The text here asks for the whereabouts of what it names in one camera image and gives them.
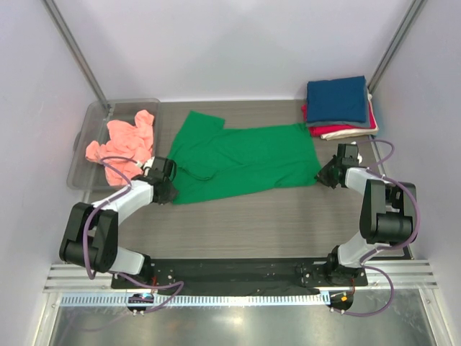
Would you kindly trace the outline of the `green t shirt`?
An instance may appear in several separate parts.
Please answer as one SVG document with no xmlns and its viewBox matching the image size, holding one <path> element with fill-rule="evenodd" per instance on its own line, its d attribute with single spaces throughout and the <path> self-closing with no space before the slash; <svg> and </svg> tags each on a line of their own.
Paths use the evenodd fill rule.
<svg viewBox="0 0 461 346">
<path fill-rule="evenodd" d="M 221 117 L 191 111 L 168 158 L 176 163 L 177 205 L 315 184 L 321 164 L 302 123 L 226 128 Z"/>
</svg>

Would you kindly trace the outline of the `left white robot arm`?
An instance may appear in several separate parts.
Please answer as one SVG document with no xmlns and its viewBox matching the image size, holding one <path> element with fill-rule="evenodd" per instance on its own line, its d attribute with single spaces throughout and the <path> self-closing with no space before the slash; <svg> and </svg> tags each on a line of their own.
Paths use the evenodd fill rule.
<svg viewBox="0 0 461 346">
<path fill-rule="evenodd" d="M 176 162 L 159 156 L 144 163 L 122 156 L 106 156 L 99 162 L 120 175 L 126 185 L 103 200 L 72 207 L 59 257 L 85 268 L 91 280 L 98 272 L 110 272 L 145 285 L 153 279 L 151 258 L 120 247 L 119 226 L 137 210 L 153 203 L 164 205 L 177 197 L 179 192 L 173 186 Z"/>
</svg>

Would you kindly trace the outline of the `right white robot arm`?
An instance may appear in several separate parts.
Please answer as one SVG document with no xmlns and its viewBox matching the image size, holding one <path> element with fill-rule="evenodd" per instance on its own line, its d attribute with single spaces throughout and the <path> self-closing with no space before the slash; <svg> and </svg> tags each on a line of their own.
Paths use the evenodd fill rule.
<svg viewBox="0 0 461 346">
<path fill-rule="evenodd" d="M 334 247 L 316 272 L 331 285 L 346 285 L 364 274 L 364 265 L 381 252 L 401 249 L 419 230 L 416 186 L 395 181 L 362 167 L 356 143 L 340 143 L 332 159 L 317 173 L 322 185 L 341 186 L 362 196 L 359 230 Z"/>
</svg>

